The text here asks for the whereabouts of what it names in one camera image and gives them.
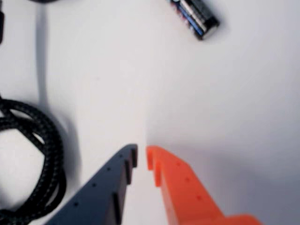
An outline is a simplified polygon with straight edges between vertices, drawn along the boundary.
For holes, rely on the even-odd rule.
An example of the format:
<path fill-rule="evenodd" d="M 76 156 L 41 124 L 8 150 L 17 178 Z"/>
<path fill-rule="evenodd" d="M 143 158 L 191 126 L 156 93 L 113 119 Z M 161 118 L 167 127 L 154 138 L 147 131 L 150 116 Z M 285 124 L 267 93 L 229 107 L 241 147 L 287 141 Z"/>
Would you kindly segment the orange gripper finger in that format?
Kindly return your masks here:
<path fill-rule="evenodd" d="M 225 216 L 191 166 L 171 152 L 147 146 L 148 169 L 161 188 L 168 223 L 171 225 L 259 225 L 254 216 Z"/>

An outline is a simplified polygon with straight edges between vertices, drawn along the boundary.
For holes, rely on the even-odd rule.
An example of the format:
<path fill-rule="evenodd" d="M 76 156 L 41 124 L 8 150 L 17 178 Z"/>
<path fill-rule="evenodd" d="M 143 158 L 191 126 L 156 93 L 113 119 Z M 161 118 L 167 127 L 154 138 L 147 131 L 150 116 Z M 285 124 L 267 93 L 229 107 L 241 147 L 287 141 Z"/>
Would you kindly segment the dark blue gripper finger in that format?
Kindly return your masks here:
<path fill-rule="evenodd" d="M 137 167 L 138 147 L 129 144 L 106 164 L 62 207 L 49 225 L 120 225 L 127 186 Z"/>

